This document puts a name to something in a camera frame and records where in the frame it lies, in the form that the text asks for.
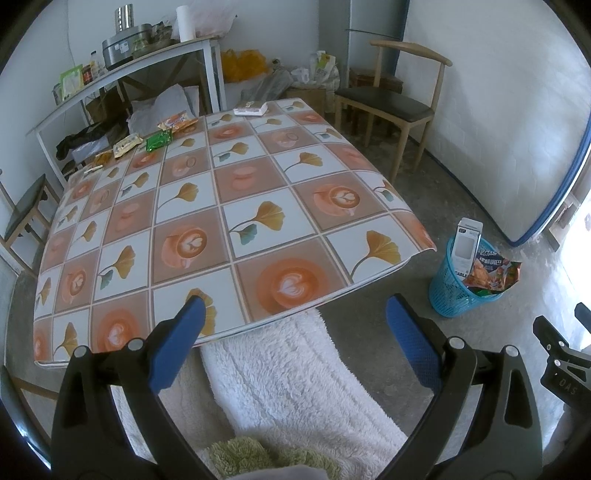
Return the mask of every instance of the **green fluffy cloth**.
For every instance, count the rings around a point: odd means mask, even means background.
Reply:
[[[338,480],[340,466],[332,458],[305,448],[267,452],[263,445],[250,437],[237,437],[228,442],[214,443],[209,457],[224,478],[267,468],[307,465],[325,470],[330,480]]]

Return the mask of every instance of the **yellow plastic bag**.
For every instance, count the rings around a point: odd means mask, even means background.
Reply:
[[[258,50],[243,50],[236,53],[230,49],[222,52],[222,70],[225,82],[243,82],[266,73],[267,59]]]

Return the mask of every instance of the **wooden chair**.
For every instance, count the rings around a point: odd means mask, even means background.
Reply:
[[[43,239],[37,235],[30,223],[34,218],[36,218],[49,231],[51,228],[51,223],[39,211],[39,203],[42,200],[47,200],[47,193],[49,193],[49,195],[51,195],[58,204],[60,202],[60,198],[52,186],[49,185],[49,182],[47,181],[44,174],[41,175],[35,181],[35,183],[29,187],[29,189],[25,192],[25,195],[22,196],[16,205],[10,198],[10,195],[6,191],[6,188],[4,188],[4,185],[2,185],[1,181],[0,192],[2,192],[4,198],[12,208],[12,215],[8,221],[6,233],[4,236],[0,236],[0,245],[5,247],[6,250],[10,252],[14,260],[18,262],[23,270],[30,273],[33,277],[36,277],[37,274],[33,272],[31,267],[29,267],[12,249],[12,244],[19,236],[22,235],[23,231],[26,231],[30,233],[41,246],[45,245]]]
[[[374,86],[344,88],[336,91],[335,126],[337,130],[340,130],[342,121],[342,108],[344,105],[350,105],[369,113],[368,127],[365,134],[366,147],[369,146],[372,128],[374,127],[375,115],[384,118],[385,120],[389,120],[394,125],[399,127],[401,130],[400,139],[398,140],[398,147],[396,149],[394,161],[392,163],[392,169],[390,171],[390,181],[393,183],[396,175],[398,174],[398,168],[400,167],[400,162],[402,161],[404,147],[406,146],[410,129],[419,125],[425,125],[425,130],[418,146],[417,156],[414,161],[414,170],[417,169],[418,164],[421,161],[421,157],[423,156],[423,152],[425,150],[425,144],[427,142],[427,136],[429,135],[429,130],[431,130],[432,121],[435,116],[435,110],[437,109],[437,103],[439,102],[441,85],[443,84],[443,73],[446,66],[452,66],[452,62],[439,55],[439,53],[416,43],[374,40],[371,41],[370,44],[379,48],[378,61],[375,68]],[[405,51],[419,57],[436,60],[441,64],[439,66],[439,74],[437,75],[437,82],[435,84],[435,91],[433,92],[431,106],[427,106],[399,93],[379,88],[379,81],[382,76],[382,58],[384,55],[384,48],[394,48],[396,50]]]

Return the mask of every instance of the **paper towel roll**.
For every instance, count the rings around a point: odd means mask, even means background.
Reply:
[[[181,5],[177,8],[178,35],[181,41],[195,39],[195,26],[191,18],[191,11],[188,5]]]

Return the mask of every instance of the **rice cooker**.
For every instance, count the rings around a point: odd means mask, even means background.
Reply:
[[[107,70],[113,70],[133,60],[134,51],[149,44],[151,36],[152,25],[144,23],[126,28],[103,41],[103,57]]]

